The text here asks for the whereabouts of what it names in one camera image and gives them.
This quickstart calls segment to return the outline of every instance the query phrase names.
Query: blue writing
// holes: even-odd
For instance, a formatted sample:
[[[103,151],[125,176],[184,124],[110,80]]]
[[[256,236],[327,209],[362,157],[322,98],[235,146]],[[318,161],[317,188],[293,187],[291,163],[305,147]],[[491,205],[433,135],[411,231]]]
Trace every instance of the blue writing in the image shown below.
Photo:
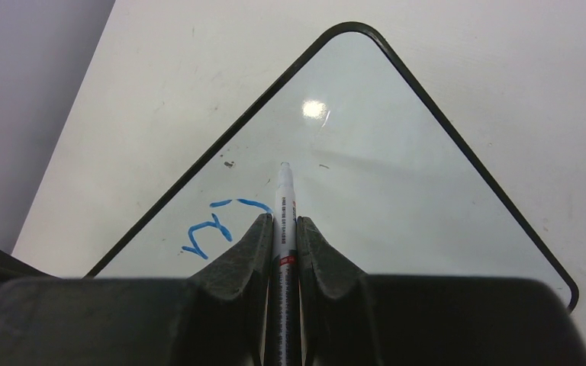
[[[245,200],[243,198],[237,198],[237,201],[239,201],[242,204],[247,204],[248,206],[255,206],[255,207],[259,207],[262,210],[266,211],[269,214],[272,214],[272,210],[270,207],[266,206],[265,204],[261,203],[261,202],[257,202],[257,201],[251,201],[251,200]]]
[[[186,252],[195,253],[196,255],[201,256],[201,258],[203,258],[203,259],[208,259],[208,256],[205,255],[205,253],[203,253],[201,248],[196,243],[196,239],[194,239],[194,231],[199,230],[199,229],[203,229],[204,227],[209,227],[209,226],[216,227],[217,229],[219,229],[219,231],[221,231],[221,234],[223,234],[223,236],[226,238],[226,240],[229,242],[232,242],[232,234],[230,234],[230,231],[228,230],[228,228],[221,225],[221,223],[219,222],[219,218],[214,213],[212,214],[212,220],[214,220],[214,222],[213,221],[206,221],[204,223],[199,223],[198,225],[191,226],[188,230],[188,237],[190,238],[190,242],[192,242],[192,245],[194,246],[194,248],[192,248],[190,246],[183,246],[182,249],[185,250]]]
[[[262,210],[266,211],[267,213],[272,214],[271,208],[261,202],[246,200],[243,198],[237,198],[237,201],[239,201],[241,204],[261,208]],[[230,202],[232,202],[232,200],[223,200],[223,201],[212,202],[212,203],[210,203],[210,207],[212,207],[212,208],[221,207],[221,206],[225,206],[225,205],[229,204]],[[212,220],[213,221],[206,221],[204,223],[199,223],[197,225],[190,226],[190,228],[188,230],[188,237],[190,238],[190,242],[192,243],[192,246],[183,246],[181,249],[185,250],[186,252],[190,252],[190,253],[194,253],[196,255],[199,255],[203,259],[208,259],[208,256],[205,253],[203,253],[203,251],[201,250],[201,247],[198,246],[196,239],[194,239],[194,232],[196,230],[200,230],[205,227],[216,227],[217,229],[219,229],[219,231],[221,231],[221,234],[224,236],[224,238],[226,238],[227,241],[232,242],[232,234],[230,234],[230,231],[228,230],[228,228],[221,225],[221,223],[219,222],[219,218],[214,213],[212,214]]]
[[[221,206],[225,206],[225,205],[229,204],[230,202],[232,202],[232,200],[212,202],[210,204],[210,207],[221,207]]]

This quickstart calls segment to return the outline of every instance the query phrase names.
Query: whiteboard frame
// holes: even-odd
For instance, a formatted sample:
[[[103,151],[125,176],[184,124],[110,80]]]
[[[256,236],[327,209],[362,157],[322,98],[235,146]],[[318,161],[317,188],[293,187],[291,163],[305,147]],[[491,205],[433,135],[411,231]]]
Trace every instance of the whiteboard frame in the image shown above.
[[[427,94],[419,82],[414,78],[410,70],[403,64],[398,55],[393,51],[383,36],[374,28],[359,22],[345,22],[335,25],[326,30],[320,37],[307,48],[291,66],[268,88],[266,91],[235,121],[219,139],[188,169],[185,174],[135,223],[127,233],[105,254],[100,261],[88,272],[86,278],[94,277],[104,269],[113,258],[124,249],[124,247],[165,207],[176,194],[183,188],[217,153],[221,148],[241,130],[266,103],[300,70],[315,54],[335,36],[347,32],[356,32],[371,38],[378,48],[385,54],[394,68],[401,74],[405,82],[412,88],[412,91],[419,97],[421,102],[428,108],[436,121],[448,133],[448,136],[457,145],[459,150],[470,161],[475,170],[484,179],[502,204],[507,208],[511,216],[520,224],[520,227],[528,235],[531,241],[545,256],[547,261],[558,272],[563,281],[569,286],[571,298],[567,305],[571,312],[578,303],[578,285],[574,282],[569,273],[562,267],[558,259],[551,253],[549,248],[540,239],[536,231],[529,225],[526,218],[520,213],[515,204],[510,200],[504,190],[495,181],[491,173],[484,167],[478,157],[473,153],[468,144],[455,130],[448,118],[437,107],[432,98]]]

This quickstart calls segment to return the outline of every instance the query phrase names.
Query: handwritten number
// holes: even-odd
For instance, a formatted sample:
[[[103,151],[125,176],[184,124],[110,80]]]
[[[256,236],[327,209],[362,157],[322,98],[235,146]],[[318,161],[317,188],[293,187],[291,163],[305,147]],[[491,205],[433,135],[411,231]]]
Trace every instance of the handwritten number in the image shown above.
[[[270,207],[266,206],[265,204],[263,204],[261,202],[246,200],[243,198],[237,198],[237,201],[241,204],[245,204],[248,206],[259,207],[262,210],[266,211],[268,214],[272,214],[272,210],[270,209]],[[210,204],[210,207],[212,207],[212,208],[221,207],[221,206],[225,206],[225,205],[229,204],[230,202],[232,202],[232,200],[223,200],[223,201],[218,201],[218,202],[212,202]],[[194,232],[196,230],[200,230],[205,227],[215,227],[215,228],[219,229],[219,231],[221,232],[221,235],[223,235],[224,238],[226,238],[226,240],[228,242],[232,242],[232,234],[230,234],[230,231],[228,230],[228,228],[221,225],[221,222],[219,222],[219,218],[214,213],[212,214],[212,220],[213,221],[205,221],[204,223],[199,223],[197,225],[190,226],[190,228],[188,230],[188,237],[190,238],[190,242],[192,243],[192,246],[183,246],[183,247],[181,247],[181,249],[185,250],[186,252],[194,253],[194,254],[200,256],[201,258],[207,260],[208,256],[201,250],[201,247],[198,246],[198,243],[196,242],[196,239],[194,238]]]
[[[219,231],[221,231],[221,234],[223,234],[224,238],[226,238],[227,241],[232,242],[232,234],[230,234],[228,228],[221,225],[221,223],[219,222],[219,218],[214,213],[212,214],[212,220],[214,221],[206,221],[204,223],[199,223],[198,225],[191,226],[188,230],[188,237],[190,238],[190,242],[192,242],[192,245],[194,247],[192,248],[190,246],[183,246],[181,249],[185,250],[186,252],[195,253],[196,255],[201,256],[201,258],[203,259],[208,259],[208,256],[205,253],[203,253],[201,248],[196,243],[196,239],[194,239],[194,231],[209,226],[216,227],[217,229],[219,229]]]

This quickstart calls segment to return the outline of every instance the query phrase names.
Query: white table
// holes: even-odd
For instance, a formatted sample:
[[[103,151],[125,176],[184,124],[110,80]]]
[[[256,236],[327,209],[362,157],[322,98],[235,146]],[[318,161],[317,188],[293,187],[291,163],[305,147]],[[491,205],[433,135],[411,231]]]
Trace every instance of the white table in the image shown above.
[[[330,26],[380,31],[578,283],[586,3],[118,2],[14,249],[84,275]]]

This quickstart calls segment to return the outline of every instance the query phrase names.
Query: whiteboard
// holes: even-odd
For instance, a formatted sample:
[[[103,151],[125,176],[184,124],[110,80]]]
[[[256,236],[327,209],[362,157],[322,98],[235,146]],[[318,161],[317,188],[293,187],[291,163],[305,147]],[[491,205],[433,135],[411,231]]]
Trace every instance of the whiteboard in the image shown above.
[[[355,23],[323,34],[89,274],[193,275],[272,207],[281,162],[298,215],[368,273],[532,278],[578,299],[385,40]]]

